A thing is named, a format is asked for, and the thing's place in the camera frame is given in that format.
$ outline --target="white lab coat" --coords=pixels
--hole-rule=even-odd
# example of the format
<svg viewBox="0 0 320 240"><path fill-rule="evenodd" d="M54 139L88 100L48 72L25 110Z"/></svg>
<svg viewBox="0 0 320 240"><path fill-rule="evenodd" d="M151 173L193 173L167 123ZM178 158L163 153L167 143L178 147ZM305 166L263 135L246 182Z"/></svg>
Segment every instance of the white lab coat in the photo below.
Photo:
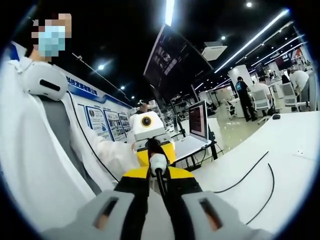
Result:
<svg viewBox="0 0 320 240"><path fill-rule="evenodd" d="M53 133L41 100L21 87L17 69L26 69L31 60L24 57L10 63L6 62L0 73L0 172L12 200L36 230L63 227L96 195ZM62 102L70 120L72 148L101 190L113 189L112 177L100 166L80 130L68 94ZM86 124L82 128L96 154L118 179L139 165L130 144L107 141Z"/></svg>

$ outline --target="face mask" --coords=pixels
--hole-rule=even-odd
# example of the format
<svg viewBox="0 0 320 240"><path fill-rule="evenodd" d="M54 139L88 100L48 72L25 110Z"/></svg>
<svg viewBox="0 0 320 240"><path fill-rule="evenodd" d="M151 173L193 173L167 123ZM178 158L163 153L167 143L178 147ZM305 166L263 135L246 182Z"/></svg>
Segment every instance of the face mask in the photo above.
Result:
<svg viewBox="0 0 320 240"><path fill-rule="evenodd" d="M66 27L45 26L38 33L38 51L41 57L58 57L66 48Z"/></svg>

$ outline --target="poster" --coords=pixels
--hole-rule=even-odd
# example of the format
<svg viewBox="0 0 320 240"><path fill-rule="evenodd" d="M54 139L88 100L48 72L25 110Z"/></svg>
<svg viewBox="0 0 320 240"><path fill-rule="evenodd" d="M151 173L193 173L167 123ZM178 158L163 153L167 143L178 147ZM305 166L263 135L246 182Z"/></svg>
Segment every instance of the poster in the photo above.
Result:
<svg viewBox="0 0 320 240"><path fill-rule="evenodd" d="M101 109L92 106L86 106L86 114L90 128L92 128L98 136L101 136L109 141L113 141L105 116Z"/></svg>
<svg viewBox="0 0 320 240"><path fill-rule="evenodd" d="M78 103L78 107L79 107L79 113L81 114L80 118L86 122L86 124L89 126L89 121L88 121L88 117L86 114L86 108L84 105L79 104Z"/></svg>
<svg viewBox="0 0 320 240"><path fill-rule="evenodd" d="M129 118L125 113L118 113L121 124L123 126L124 129L124 133L125 135L127 135L127 132L129 132L131 130L130 124L129 124Z"/></svg>
<svg viewBox="0 0 320 240"><path fill-rule="evenodd" d="M105 118L108 120L113 139L115 141L127 141L125 131L121 125L119 116L114 111L103 110Z"/></svg>

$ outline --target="yellow part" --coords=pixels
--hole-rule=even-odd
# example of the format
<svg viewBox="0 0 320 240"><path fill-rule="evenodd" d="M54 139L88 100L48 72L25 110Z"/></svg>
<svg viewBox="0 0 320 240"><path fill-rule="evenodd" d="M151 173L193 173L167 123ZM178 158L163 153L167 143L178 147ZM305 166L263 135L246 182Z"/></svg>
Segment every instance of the yellow part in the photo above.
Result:
<svg viewBox="0 0 320 240"><path fill-rule="evenodd" d="M181 168L169 166L168 169L170 172L171 179L187 179L195 177L191 172Z"/></svg>
<svg viewBox="0 0 320 240"><path fill-rule="evenodd" d="M174 145L170 142L165 145L162 145L161 147L165 155L167 156L170 164L174 163L176 161L176 152L174 149ZM138 151L136 155L138 157L138 161L141 167L149 166L148 150Z"/></svg>
<svg viewBox="0 0 320 240"><path fill-rule="evenodd" d="M127 171L123 175L123 177L145 179L147 178L148 169L149 169L148 166L142 166L140 168L132 169L130 171Z"/></svg>

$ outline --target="white desk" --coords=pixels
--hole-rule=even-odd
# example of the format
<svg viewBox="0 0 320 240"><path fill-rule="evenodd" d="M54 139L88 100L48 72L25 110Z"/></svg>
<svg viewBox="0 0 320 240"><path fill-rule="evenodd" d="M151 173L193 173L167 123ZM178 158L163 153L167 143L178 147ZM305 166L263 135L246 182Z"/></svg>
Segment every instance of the white desk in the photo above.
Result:
<svg viewBox="0 0 320 240"><path fill-rule="evenodd" d="M319 120L320 112L281 114L281 119L268 120L239 146L192 173L202 190L224 190L269 151L239 185L219 197L238 210L243 223L248 222L271 193L269 163L275 178L273 196L249 226L277 233L300 207L318 169Z"/></svg>
<svg viewBox="0 0 320 240"><path fill-rule="evenodd" d="M192 136L188 136L187 138L193 139L194 141L184 141L185 139L182 139L174 142L176 162L201 151L203 147L211 144L211 140L204 142Z"/></svg>

